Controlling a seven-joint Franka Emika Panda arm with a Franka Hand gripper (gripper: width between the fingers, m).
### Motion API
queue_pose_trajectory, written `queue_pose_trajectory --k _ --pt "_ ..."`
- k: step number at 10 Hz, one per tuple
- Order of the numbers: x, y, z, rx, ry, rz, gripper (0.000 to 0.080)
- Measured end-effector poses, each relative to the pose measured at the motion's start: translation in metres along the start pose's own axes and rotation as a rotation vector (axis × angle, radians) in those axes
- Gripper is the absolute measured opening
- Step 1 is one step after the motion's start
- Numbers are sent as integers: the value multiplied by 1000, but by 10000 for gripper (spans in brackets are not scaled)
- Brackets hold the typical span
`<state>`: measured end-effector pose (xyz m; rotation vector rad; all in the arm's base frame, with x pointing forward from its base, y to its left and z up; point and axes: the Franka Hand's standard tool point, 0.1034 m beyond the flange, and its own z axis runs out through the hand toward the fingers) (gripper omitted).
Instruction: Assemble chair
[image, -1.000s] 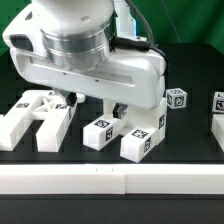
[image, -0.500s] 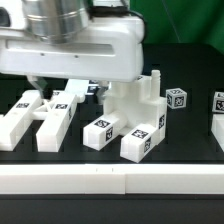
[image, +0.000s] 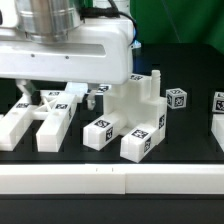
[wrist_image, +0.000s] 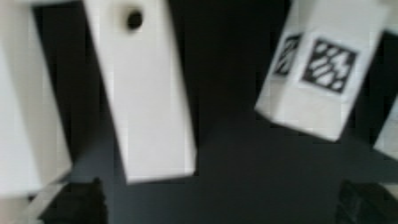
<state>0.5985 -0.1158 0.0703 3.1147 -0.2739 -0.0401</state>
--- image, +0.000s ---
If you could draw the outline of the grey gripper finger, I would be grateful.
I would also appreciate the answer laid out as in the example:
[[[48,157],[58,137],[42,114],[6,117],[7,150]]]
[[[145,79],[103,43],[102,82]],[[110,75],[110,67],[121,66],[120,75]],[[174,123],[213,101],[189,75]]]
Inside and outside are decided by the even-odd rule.
[[[17,79],[16,85],[19,88],[19,90],[23,93],[24,96],[31,98],[34,92],[34,85],[32,84],[30,80]]]
[[[96,106],[96,94],[98,92],[99,85],[89,83],[88,84],[88,90],[87,90],[87,97],[86,97],[86,106],[89,110],[93,110]]]

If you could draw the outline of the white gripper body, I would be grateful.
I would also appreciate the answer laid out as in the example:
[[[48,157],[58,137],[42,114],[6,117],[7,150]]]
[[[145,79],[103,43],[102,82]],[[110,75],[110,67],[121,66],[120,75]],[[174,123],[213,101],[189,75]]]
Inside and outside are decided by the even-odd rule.
[[[0,28],[0,77],[123,84],[133,71],[132,22],[87,19],[64,43],[39,44],[17,29]]]

